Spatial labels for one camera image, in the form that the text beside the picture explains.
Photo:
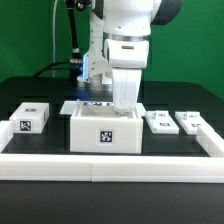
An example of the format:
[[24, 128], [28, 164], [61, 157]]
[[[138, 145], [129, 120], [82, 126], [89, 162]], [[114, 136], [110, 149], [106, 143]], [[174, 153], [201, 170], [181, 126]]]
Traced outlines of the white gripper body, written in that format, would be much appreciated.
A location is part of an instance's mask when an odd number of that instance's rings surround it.
[[112, 72], [113, 105], [117, 112], [136, 108], [142, 70], [147, 66], [148, 41], [104, 41], [104, 56]]

